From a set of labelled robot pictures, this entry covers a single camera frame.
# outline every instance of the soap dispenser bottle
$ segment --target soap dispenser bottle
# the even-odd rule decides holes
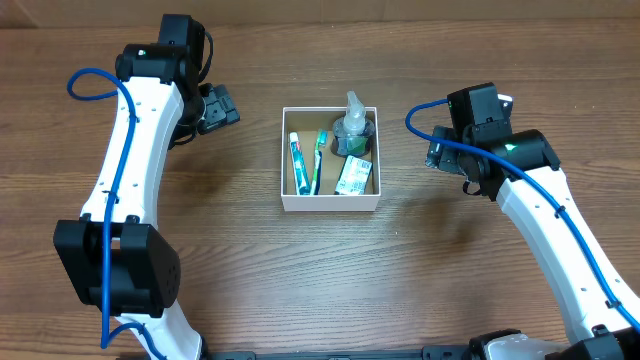
[[[331,151],[338,156],[360,157],[371,150],[371,136],[376,128],[373,121],[366,118],[367,111],[355,92],[347,92],[347,101],[347,113],[333,123]]]

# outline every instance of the wood grain surface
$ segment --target wood grain surface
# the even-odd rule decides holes
[[[208,81],[227,86],[242,120],[170,151],[158,212],[182,261],[181,306],[213,350],[418,348],[507,327],[566,341],[514,225],[462,194],[462,178],[425,168],[427,144],[404,127],[414,105],[486,81],[515,97],[515,131],[547,136],[587,223],[640,291],[640,20],[210,30]],[[52,233],[87,200],[116,108],[72,100],[67,79],[112,70],[127,43],[157,31],[0,31],[0,359],[141,351],[130,334],[100,350],[99,312],[78,300]],[[379,111],[378,210],[285,214],[282,107],[341,106],[351,89]],[[438,108],[414,121],[431,131],[451,120]]]

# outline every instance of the white box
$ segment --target white box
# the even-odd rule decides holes
[[[346,107],[286,107],[282,109],[282,173],[280,196],[284,211],[374,211],[382,193],[380,187],[380,147],[378,142],[378,111],[367,107],[367,119],[373,121],[376,133],[371,139],[371,151],[361,157],[373,163],[364,195],[333,195],[345,158],[331,152],[334,136],[333,123],[344,116]],[[295,131],[300,138],[302,155],[309,180],[313,178],[314,149],[318,130],[329,133],[327,146],[322,151],[322,176],[319,195],[296,195],[289,133]]]

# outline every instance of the toothbrush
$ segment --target toothbrush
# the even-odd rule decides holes
[[[316,139],[316,150],[314,152],[313,180],[311,181],[311,195],[318,195],[320,192],[320,173],[322,171],[322,152],[321,147],[327,145],[326,130],[318,130],[318,138]]]

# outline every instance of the blue cable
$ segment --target blue cable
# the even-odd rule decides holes
[[[153,355],[158,359],[166,359],[166,357],[158,352],[153,344],[151,335],[147,332],[144,325],[142,324],[124,324],[116,328],[113,333],[109,334],[109,317],[111,312],[111,216],[113,215],[113,207],[117,200],[117,193],[118,188],[120,187],[120,181],[122,180],[122,173],[124,172],[124,167],[127,163],[127,158],[129,157],[129,151],[131,150],[133,133],[136,129],[136,122],[138,120],[138,117],[136,116],[136,108],[129,90],[127,90],[124,84],[117,77],[102,69],[86,68],[78,70],[75,74],[73,74],[69,79],[69,82],[67,83],[67,92],[72,98],[81,101],[92,101],[106,99],[118,95],[117,90],[93,96],[81,96],[76,94],[73,91],[73,85],[79,77],[86,74],[99,75],[114,83],[122,92],[122,95],[124,96],[125,100],[127,101],[127,105],[129,106],[129,129],[127,130],[127,137],[125,138],[124,146],[122,147],[122,153],[120,155],[120,161],[118,162],[116,174],[113,177],[111,190],[108,192],[107,205],[104,211],[104,223],[102,229],[102,336],[100,339],[100,347],[106,349],[109,346],[109,343],[123,330],[136,328],[144,336],[145,340],[147,341],[147,346],[149,347],[149,350],[153,353]]]
[[[118,336],[118,334],[120,334],[121,332],[123,332],[125,330],[128,330],[128,329],[136,329],[136,330],[138,330],[138,333],[141,334],[144,337],[145,341],[147,342],[147,346],[149,347],[149,351],[151,351],[151,353],[155,357],[157,357],[159,360],[167,360],[167,357],[166,356],[162,356],[162,354],[160,354],[160,351],[158,351],[156,346],[153,344],[153,339],[151,338],[151,334],[149,334],[149,332],[147,331],[145,326],[140,324],[140,323],[137,323],[137,322],[130,322],[130,323],[126,323],[126,324],[122,324],[122,325],[118,326],[109,335],[109,339],[107,340],[107,346],[111,343],[111,341],[113,339],[116,338],[116,336]]]
[[[536,182],[532,177],[527,175],[520,168],[518,168],[517,166],[511,164],[510,162],[504,160],[503,158],[497,155],[494,155],[488,151],[482,150],[474,146],[461,144],[455,141],[445,140],[445,139],[427,135],[421,132],[420,130],[414,128],[413,125],[411,125],[411,117],[417,111],[428,109],[428,108],[442,105],[442,104],[446,104],[447,102],[448,102],[447,99],[442,99],[442,100],[437,100],[434,102],[418,105],[413,109],[411,109],[405,119],[405,124],[407,126],[407,129],[409,129],[409,131],[411,131],[418,137],[421,137],[425,140],[439,143],[442,146],[454,148],[459,151],[464,151],[470,154],[482,156],[488,160],[491,160],[496,164],[500,165],[500,167],[502,167],[503,169],[509,171],[513,175],[521,178],[522,180],[527,182],[529,185],[531,185],[531,187],[533,187],[543,198],[545,198],[549,202],[549,204],[551,204],[551,207],[556,211],[556,214],[558,214],[562,218],[562,220],[564,220],[564,222],[567,224],[567,227],[569,228],[573,236],[576,238],[576,241],[578,242],[578,245],[580,246],[580,249],[582,250],[584,257],[587,260],[587,263],[589,263],[589,267],[591,268],[591,271],[593,271],[593,274],[598,280],[598,284],[600,284],[602,291],[607,296],[609,303],[617,304],[616,308],[618,309],[618,312],[620,313],[620,315],[622,315],[622,317],[625,320],[627,320],[629,324],[631,324],[631,326],[635,329],[635,331],[640,334],[640,323],[638,323],[638,321],[634,319],[631,314],[629,314],[627,309],[625,309],[623,304],[615,296],[615,294],[611,290],[611,287],[609,287],[609,284],[607,284],[607,281],[605,280],[604,275],[602,274],[602,270],[600,270],[600,266],[598,265],[598,262],[593,256],[591,249],[589,249],[589,245],[587,245],[587,242],[584,240],[584,237],[582,237],[580,230],[578,230],[578,227],[576,226],[576,224],[573,222],[573,220],[571,220],[571,217],[569,216],[569,214],[567,214],[567,212],[564,211],[564,208],[560,206],[560,204],[553,198],[553,196],[551,196],[551,194],[549,194],[549,192],[547,192],[547,190],[545,190],[540,184],[538,184],[538,182]]]

